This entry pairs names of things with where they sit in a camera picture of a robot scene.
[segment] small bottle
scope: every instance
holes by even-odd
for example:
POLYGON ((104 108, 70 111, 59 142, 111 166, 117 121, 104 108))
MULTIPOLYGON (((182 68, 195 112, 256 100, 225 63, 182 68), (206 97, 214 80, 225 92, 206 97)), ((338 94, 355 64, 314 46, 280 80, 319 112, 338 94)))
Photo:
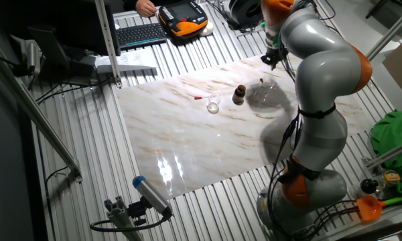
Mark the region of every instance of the small bottle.
POLYGON ((244 102, 244 95, 246 95, 246 87, 239 85, 232 96, 232 101, 235 104, 242 104, 244 102))
POLYGON ((378 181, 379 185, 376 190, 376 193, 378 194, 389 187, 397 185, 401 180, 401 176, 399 176, 396 171, 387 170, 383 174, 373 177, 373 180, 378 181))
POLYGON ((360 185, 353 185, 350 187, 349 193, 353 198, 359 199, 376 192, 378 185, 379 183, 377 180, 367 178, 361 181, 360 185))

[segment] orange device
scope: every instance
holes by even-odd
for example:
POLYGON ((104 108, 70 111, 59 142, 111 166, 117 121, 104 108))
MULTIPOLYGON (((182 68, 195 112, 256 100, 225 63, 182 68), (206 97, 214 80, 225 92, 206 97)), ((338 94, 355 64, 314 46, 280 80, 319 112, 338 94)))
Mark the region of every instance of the orange device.
POLYGON ((208 23, 207 14, 193 1, 160 7, 159 19, 166 31, 178 37, 196 35, 208 23))

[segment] metal pole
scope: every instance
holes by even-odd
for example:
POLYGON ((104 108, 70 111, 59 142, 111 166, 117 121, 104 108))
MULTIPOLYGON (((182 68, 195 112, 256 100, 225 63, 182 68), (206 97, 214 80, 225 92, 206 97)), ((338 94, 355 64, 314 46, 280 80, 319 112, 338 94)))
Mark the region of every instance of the metal pole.
POLYGON ((31 94, 25 87, 25 84, 19 78, 15 78, 9 66, 1 60, 0 80, 6 85, 7 89, 10 91, 10 93, 12 93, 18 104, 22 107, 22 109, 24 109, 25 113, 27 113, 34 124, 36 124, 37 128, 39 128, 62 160, 67 164, 67 166, 69 166, 75 175, 76 180, 82 181, 79 165, 77 162, 75 162, 73 156, 70 154, 61 138, 56 134, 46 116, 43 115, 38 104, 31 97, 31 94))
POLYGON ((113 76, 115 77, 115 83, 117 87, 122 87, 121 73, 119 72, 118 61, 116 60, 115 47, 113 46, 112 34, 109 29, 109 21, 107 19, 105 2, 103 0, 95 0, 96 11, 100 24, 103 29, 103 35, 105 37, 105 43, 107 47, 107 53, 109 54, 110 65, 112 66, 113 76))
POLYGON ((381 156, 373 159, 371 161, 366 162, 366 167, 368 169, 373 169, 374 167, 383 164, 386 161, 392 160, 393 158, 397 157, 398 155, 402 154, 402 145, 387 151, 386 153, 382 154, 381 156))
POLYGON ((402 30, 402 17, 397 20, 393 27, 378 41, 377 44, 366 55, 369 61, 372 61, 375 56, 402 30))

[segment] marble board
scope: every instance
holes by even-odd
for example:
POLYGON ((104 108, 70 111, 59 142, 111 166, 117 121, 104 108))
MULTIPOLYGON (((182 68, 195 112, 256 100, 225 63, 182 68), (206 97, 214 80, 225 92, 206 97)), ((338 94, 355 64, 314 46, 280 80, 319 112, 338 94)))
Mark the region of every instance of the marble board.
MULTIPOLYGON (((295 69, 301 62, 290 61, 295 69)), ((173 198, 275 160, 297 112, 294 83, 277 67, 257 56, 118 90, 140 174, 173 198), (239 84, 247 87, 242 105, 231 100, 239 84), (220 95, 217 114, 207 111, 207 99, 194 100, 211 94, 220 95)), ((355 97, 337 98, 336 108, 348 135, 371 128, 355 97)), ((286 145, 282 157, 290 153, 286 145)))

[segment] desk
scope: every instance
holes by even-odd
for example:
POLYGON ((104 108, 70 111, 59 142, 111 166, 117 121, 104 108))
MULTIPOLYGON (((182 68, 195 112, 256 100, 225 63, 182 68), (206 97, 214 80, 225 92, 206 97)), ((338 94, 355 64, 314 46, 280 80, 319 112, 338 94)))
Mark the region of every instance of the desk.
MULTIPOLYGON (((289 55, 294 68, 301 59, 289 55)), ((137 166, 164 197, 171 198, 273 163, 284 130, 297 113, 295 84, 260 56, 117 91, 137 166), (231 96, 247 88, 241 105, 231 96), (220 110, 208 100, 218 94, 220 110)), ((348 134, 369 130, 367 115, 351 96, 336 99, 348 134)), ((291 154, 286 144, 280 159, 291 154)))
MULTIPOLYGON (((215 25, 213 35, 200 37, 180 47, 170 42, 147 47, 155 53, 158 70, 121 72, 124 86, 155 82, 265 52, 265 33, 241 35, 231 31, 223 26, 213 9, 202 6, 215 25)), ((151 22, 157 22, 157 19, 140 18, 131 12, 115 15, 115 23, 121 27, 151 22)), ((50 88, 36 88, 33 95, 37 98, 50 88)), ((374 84, 358 92, 356 99, 362 104, 370 125, 393 110, 393 106, 374 84)), ((107 84, 94 90, 87 88, 67 92, 64 97, 56 96, 40 106, 72 155, 78 159, 84 174, 81 184, 68 183, 65 175, 51 178, 48 184, 52 194, 52 216, 57 240, 125 240, 120 234, 101 234, 89 230, 91 222, 106 219, 104 200, 121 195, 126 203, 130 203, 140 198, 131 185, 139 170, 130 146, 137 143, 129 138, 117 103, 117 89, 107 84)), ((359 163, 363 156, 374 157, 368 134, 363 132, 350 138, 344 152, 328 167, 345 173, 348 185, 368 175, 359 163)), ((65 166, 43 137, 40 137, 40 143, 46 175, 65 166)), ((174 218, 171 222, 141 233, 146 240, 267 240, 271 233, 259 222, 255 201, 260 190, 268 184, 269 172, 267 167, 257 168, 172 198, 170 203, 174 218)), ((387 212, 389 216, 396 214, 393 210, 387 212)), ((146 218, 149 224, 160 219, 154 210, 149 210, 146 218)), ((53 240, 47 212, 46 220, 50 240, 53 240)), ((330 236, 330 240, 336 240, 345 236, 343 230, 353 232, 363 228, 357 224, 357 217, 344 216, 334 224, 326 225, 317 239, 330 236)))

